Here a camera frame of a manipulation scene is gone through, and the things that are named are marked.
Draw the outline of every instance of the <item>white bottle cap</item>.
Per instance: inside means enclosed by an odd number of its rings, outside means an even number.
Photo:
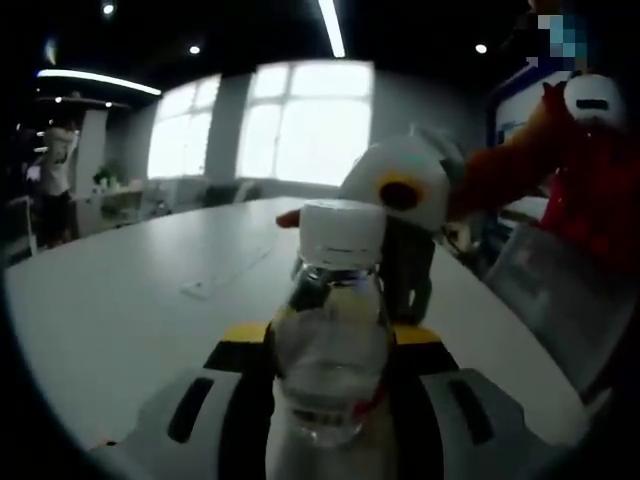
[[[386,213],[351,200],[313,200],[300,212],[300,256],[329,270],[370,268],[380,261]]]

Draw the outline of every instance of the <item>dark ceiling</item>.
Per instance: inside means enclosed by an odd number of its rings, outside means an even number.
[[[377,68],[437,78],[483,92],[514,73],[523,58],[499,46],[526,0],[335,0],[347,58]],[[168,89],[212,73],[248,72],[257,64],[332,58],[317,0],[116,0],[111,18],[101,0],[41,2],[29,27],[38,39],[36,70],[51,68],[43,42],[56,43],[56,68],[117,76]],[[486,55],[475,52],[484,43]],[[188,53],[191,45],[200,55]],[[38,95],[122,101],[146,94],[89,82],[40,79]]]

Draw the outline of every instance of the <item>window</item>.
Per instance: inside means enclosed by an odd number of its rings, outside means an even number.
[[[160,100],[151,133],[149,178],[204,174],[219,85],[219,76],[205,78],[175,88]]]
[[[236,177],[340,185],[369,144],[370,64],[265,65],[247,98]]]

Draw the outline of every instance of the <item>white tabletop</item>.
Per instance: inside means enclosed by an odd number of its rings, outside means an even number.
[[[12,267],[16,333],[51,406],[84,447],[122,439],[142,402],[201,366],[225,329],[268,321],[290,286],[295,230],[279,198],[155,219],[73,242]],[[461,367],[480,370],[525,410],[530,429],[573,443],[576,392],[519,320],[443,249],[424,325]],[[185,295],[203,282],[204,298]]]

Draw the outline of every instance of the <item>plastic water bottle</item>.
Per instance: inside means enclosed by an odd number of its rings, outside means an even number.
[[[272,328],[289,420],[320,447],[354,438],[381,394],[392,339],[376,271],[385,218],[347,200],[301,211],[303,265]]]

